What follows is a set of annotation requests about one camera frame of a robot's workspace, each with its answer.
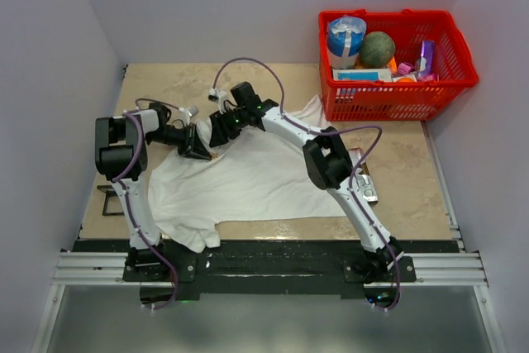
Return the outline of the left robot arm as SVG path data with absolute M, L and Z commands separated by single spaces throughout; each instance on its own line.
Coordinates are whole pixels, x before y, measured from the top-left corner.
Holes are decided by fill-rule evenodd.
M 192 123 L 197 114 L 196 107 L 151 100 L 147 108 L 95 121 L 95 166 L 119 197 L 132 249 L 148 250 L 162 240 L 147 198 L 148 145 L 155 142 L 171 146 L 184 158 L 212 158 Z

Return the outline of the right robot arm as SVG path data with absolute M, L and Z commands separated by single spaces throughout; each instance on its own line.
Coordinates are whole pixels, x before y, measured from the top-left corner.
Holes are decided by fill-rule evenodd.
M 394 275 L 403 250 L 357 193 L 356 170 L 339 132 L 332 127 L 321 129 L 301 122 L 285 112 L 281 103 L 260 99 L 248 82 L 237 84 L 230 90 L 230 95 L 236 102 L 234 108 L 226 106 L 226 92 L 211 88 L 208 93 L 208 99 L 218 106 L 218 110 L 210 115 L 212 134 L 209 146 L 225 145 L 236 139 L 244 128 L 252 126 L 299 148 L 309 179 L 338 202 L 356 230 L 369 259 L 370 275 L 379 281 Z

